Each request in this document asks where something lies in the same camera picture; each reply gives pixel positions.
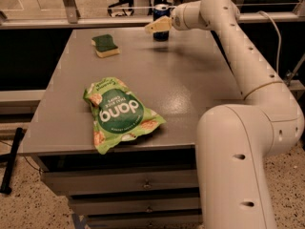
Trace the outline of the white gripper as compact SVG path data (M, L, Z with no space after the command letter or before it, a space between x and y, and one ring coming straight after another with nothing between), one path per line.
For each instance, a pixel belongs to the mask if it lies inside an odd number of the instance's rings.
M175 7L171 18L162 16L144 27L147 33L169 31L173 27L178 31L206 29L206 22L200 13L200 1L184 3Z

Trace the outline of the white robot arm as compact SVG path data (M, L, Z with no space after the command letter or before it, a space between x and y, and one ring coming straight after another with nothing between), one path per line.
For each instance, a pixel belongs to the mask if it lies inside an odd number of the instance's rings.
M145 29L214 31L244 100L213 107L198 122L195 154L204 228L277 229L264 158L300 140L304 115L238 17L232 0L199 0L175 7Z

